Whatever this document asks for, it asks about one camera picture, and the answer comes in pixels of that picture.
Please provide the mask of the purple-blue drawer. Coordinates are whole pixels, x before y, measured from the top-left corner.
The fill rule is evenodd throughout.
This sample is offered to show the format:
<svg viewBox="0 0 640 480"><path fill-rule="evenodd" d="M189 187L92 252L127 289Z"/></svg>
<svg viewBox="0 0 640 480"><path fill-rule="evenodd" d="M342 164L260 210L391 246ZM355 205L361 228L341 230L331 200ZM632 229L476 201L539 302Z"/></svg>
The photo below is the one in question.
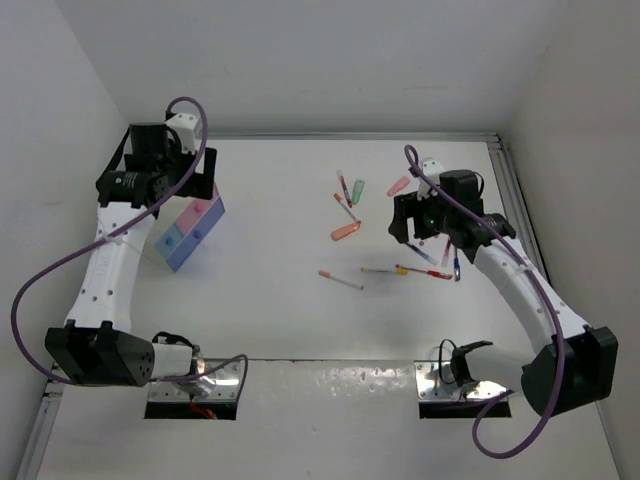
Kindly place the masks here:
<svg viewBox="0 0 640 480"><path fill-rule="evenodd" d="M197 246L210 233L225 213L222 198L219 203L200 220L196 226L184 236L181 243L167 258L166 263L173 272L177 272L184 262L191 256Z"/></svg>

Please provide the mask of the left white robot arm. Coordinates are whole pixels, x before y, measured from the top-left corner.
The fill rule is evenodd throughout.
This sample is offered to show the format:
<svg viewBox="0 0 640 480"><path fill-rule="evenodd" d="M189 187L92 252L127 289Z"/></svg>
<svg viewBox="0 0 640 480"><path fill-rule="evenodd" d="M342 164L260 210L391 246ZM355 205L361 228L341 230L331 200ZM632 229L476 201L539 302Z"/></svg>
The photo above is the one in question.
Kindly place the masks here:
<svg viewBox="0 0 640 480"><path fill-rule="evenodd" d="M206 149L202 173L189 171L201 132L201 119L186 113L134 124L97 180L100 245L63 327L45 337L46 350L72 383L142 387L193 375L196 347L133 335L130 312L144 245L158 217L152 206L174 195L213 196L216 150Z"/></svg>

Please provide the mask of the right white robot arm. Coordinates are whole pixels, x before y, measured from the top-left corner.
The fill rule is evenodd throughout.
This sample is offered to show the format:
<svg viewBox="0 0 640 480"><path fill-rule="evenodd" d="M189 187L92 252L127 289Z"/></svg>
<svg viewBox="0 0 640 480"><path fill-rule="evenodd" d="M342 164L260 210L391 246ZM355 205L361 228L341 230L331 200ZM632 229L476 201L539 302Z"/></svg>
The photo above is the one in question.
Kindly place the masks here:
<svg viewBox="0 0 640 480"><path fill-rule="evenodd" d="M532 351L511 354L489 340L454 349L444 377L463 387L490 380L524 395L543 414L551 394L554 414L607 398L612 390L618 340L576 314L527 259L515 229L484 210L476 173L452 170L425 178L416 192L394 199L389 233L410 238L449 237L498 290L527 334Z"/></svg>

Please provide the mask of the pink drawer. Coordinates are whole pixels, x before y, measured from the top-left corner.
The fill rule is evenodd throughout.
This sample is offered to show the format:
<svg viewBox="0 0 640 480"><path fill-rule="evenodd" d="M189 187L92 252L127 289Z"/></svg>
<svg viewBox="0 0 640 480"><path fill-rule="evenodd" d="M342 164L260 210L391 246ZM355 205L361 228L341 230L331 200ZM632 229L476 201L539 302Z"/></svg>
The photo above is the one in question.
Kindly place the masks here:
<svg viewBox="0 0 640 480"><path fill-rule="evenodd" d="M216 196L210 200L196 199L192 201L186 209L177 217L175 225L186 236L196 224L209 213L220 201Z"/></svg>

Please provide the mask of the dark blue pen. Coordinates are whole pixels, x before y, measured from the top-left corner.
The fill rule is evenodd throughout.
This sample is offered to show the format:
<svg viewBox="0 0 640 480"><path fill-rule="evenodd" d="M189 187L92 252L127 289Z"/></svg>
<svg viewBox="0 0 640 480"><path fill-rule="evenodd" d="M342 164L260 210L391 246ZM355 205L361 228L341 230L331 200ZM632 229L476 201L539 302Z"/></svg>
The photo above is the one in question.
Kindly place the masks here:
<svg viewBox="0 0 640 480"><path fill-rule="evenodd" d="M461 269L458 255L458 248L454 246L454 281L459 282L461 279Z"/></svg>

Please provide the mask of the blue striped pen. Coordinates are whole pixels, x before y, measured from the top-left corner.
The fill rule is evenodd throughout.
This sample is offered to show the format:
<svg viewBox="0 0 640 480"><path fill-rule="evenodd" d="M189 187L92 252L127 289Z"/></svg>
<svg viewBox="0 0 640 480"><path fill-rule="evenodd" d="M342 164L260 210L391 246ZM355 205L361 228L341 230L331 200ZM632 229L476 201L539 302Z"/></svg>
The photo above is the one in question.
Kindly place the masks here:
<svg viewBox="0 0 640 480"><path fill-rule="evenodd" d="M425 251L423 251L421 248L415 246L412 243L406 243L406 246L413 251L414 253L416 253L417 255L419 255L421 258L423 258L425 261L427 261L428 263L430 263L433 266L437 266L438 265L438 261L431 255L427 254Z"/></svg>

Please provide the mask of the red gel pen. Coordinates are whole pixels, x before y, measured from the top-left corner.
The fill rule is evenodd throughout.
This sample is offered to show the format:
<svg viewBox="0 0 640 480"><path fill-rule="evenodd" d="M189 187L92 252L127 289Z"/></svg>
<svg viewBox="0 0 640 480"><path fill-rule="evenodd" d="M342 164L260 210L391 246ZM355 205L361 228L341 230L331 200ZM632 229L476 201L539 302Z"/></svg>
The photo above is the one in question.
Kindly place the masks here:
<svg viewBox="0 0 640 480"><path fill-rule="evenodd" d="M396 264L396 268L401 270L406 270L407 272L419 273L419 274L423 274L423 275L427 275L427 276L431 276L431 277L439 278L443 280L451 280L454 278L453 274L440 272L438 270L420 269L420 268L404 266L401 264Z"/></svg>

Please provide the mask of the dark red pen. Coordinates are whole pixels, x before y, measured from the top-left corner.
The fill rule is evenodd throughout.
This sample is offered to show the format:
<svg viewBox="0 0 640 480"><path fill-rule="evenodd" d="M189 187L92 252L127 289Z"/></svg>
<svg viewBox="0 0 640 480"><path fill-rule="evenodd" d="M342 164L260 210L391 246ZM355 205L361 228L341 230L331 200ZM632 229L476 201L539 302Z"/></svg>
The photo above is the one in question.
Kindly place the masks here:
<svg viewBox="0 0 640 480"><path fill-rule="evenodd" d="M446 246L445 246L445 250L444 250L444 253L443 253L443 257L442 257L442 261L441 261L441 265L443 267L446 267L448 265L449 258L450 258L451 245L452 245L452 242L451 242L451 239L449 238L447 240L447 243L446 243Z"/></svg>

